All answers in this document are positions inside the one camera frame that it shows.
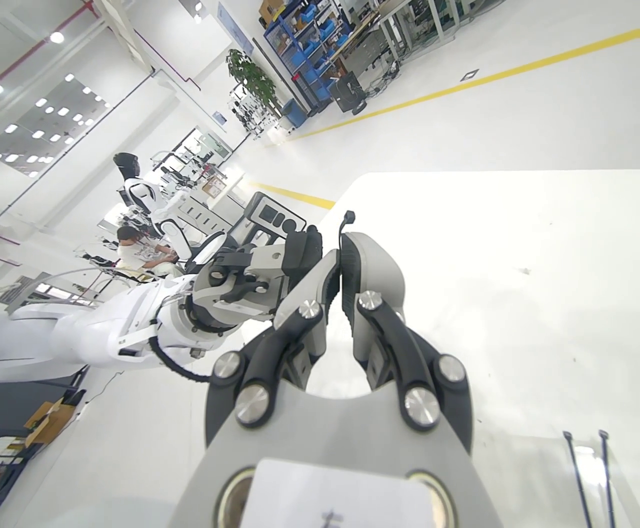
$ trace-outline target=potted plant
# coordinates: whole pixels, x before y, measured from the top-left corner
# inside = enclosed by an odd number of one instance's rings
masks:
[[[227,68],[238,83],[268,108],[276,117],[280,117],[280,108],[276,99],[276,86],[262,69],[243,51],[232,49],[227,55]]]

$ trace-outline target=black zip tie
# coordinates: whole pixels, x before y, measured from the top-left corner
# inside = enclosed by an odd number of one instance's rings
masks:
[[[602,439],[602,463],[604,465],[604,474],[607,477],[607,508],[609,514],[609,528],[616,528],[616,519],[613,515],[613,499],[611,498],[611,476],[609,473],[609,450],[607,448],[607,440],[609,434],[602,429],[598,431]]]
[[[584,488],[582,487],[582,479],[580,478],[580,470],[578,469],[578,463],[575,461],[575,451],[573,450],[573,436],[569,431],[562,432],[566,443],[569,444],[569,452],[571,453],[571,461],[573,462],[573,470],[575,471],[575,480],[578,482],[578,491],[580,492],[580,502],[582,503],[582,512],[584,513],[584,519],[587,522],[587,528],[593,528],[591,524],[591,515],[589,514],[589,508],[587,507],[587,498],[584,495]]]

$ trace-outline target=window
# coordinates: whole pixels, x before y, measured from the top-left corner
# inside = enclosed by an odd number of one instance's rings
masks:
[[[55,288],[52,286],[51,289],[47,291],[47,295],[56,297],[58,299],[69,299],[72,294],[70,294],[68,291],[64,291],[60,288]]]

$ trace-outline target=cardboard box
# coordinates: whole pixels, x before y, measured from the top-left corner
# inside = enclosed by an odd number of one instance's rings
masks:
[[[29,418],[25,427],[32,429],[32,432],[24,442],[25,447],[31,444],[50,444],[64,429],[69,420],[73,417],[75,407],[64,405],[62,399],[55,403],[46,401]]]
[[[286,4],[283,0],[263,0],[260,6],[260,16],[268,24],[273,22],[284,11]]]

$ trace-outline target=label sticker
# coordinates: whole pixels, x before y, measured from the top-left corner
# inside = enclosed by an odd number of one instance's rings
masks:
[[[241,528],[435,528],[424,484],[263,459]]]

